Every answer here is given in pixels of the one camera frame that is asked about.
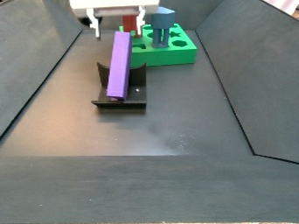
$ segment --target green block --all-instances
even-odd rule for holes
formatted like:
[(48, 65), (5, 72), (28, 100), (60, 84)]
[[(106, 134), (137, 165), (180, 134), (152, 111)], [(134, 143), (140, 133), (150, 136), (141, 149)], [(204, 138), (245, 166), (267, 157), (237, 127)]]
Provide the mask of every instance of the green block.
[(152, 27), (146, 24), (142, 29), (142, 38), (133, 38), (130, 67), (138, 67), (144, 63), (153, 67), (195, 62), (197, 47), (177, 24), (170, 28), (169, 47), (166, 48), (152, 48)]

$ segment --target toy block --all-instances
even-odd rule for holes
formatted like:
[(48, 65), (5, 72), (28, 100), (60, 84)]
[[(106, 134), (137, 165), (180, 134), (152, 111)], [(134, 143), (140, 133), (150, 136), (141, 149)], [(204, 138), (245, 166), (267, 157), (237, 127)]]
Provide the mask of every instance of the toy block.
[(195, 62), (197, 47), (177, 24), (169, 30), (169, 47), (166, 48), (152, 47), (153, 29), (149, 24), (144, 25), (142, 33), (142, 38), (133, 38), (130, 67), (138, 67), (142, 64), (153, 67)]
[(97, 63), (101, 89), (92, 103), (102, 109), (144, 109), (145, 108), (145, 65), (129, 69), (126, 98), (113, 101), (106, 97), (109, 68)]
[(112, 50), (106, 96), (118, 100), (126, 98), (132, 41), (129, 32), (116, 31)]
[(152, 15), (153, 48), (168, 47), (169, 29), (173, 26), (174, 11), (158, 7)]

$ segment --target purple block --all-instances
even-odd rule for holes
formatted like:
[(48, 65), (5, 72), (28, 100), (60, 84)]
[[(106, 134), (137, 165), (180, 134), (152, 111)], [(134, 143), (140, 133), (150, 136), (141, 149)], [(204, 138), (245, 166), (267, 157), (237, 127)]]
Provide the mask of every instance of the purple block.
[(130, 53), (130, 33), (116, 31), (106, 83), (106, 96), (118, 100), (126, 99)]

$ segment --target black stand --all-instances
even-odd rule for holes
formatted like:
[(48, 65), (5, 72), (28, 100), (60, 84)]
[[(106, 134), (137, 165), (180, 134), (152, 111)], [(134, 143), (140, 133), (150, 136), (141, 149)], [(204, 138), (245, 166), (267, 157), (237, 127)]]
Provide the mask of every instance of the black stand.
[(106, 97), (108, 89), (108, 72), (109, 68), (97, 63), (97, 72), (101, 83), (101, 89), (98, 93), (97, 101), (92, 103), (105, 109), (144, 109), (145, 108), (145, 65), (140, 67), (130, 68), (129, 79), (128, 79), (128, 89), (126, 89), (126, 99), (124, 101), (110, 100)]

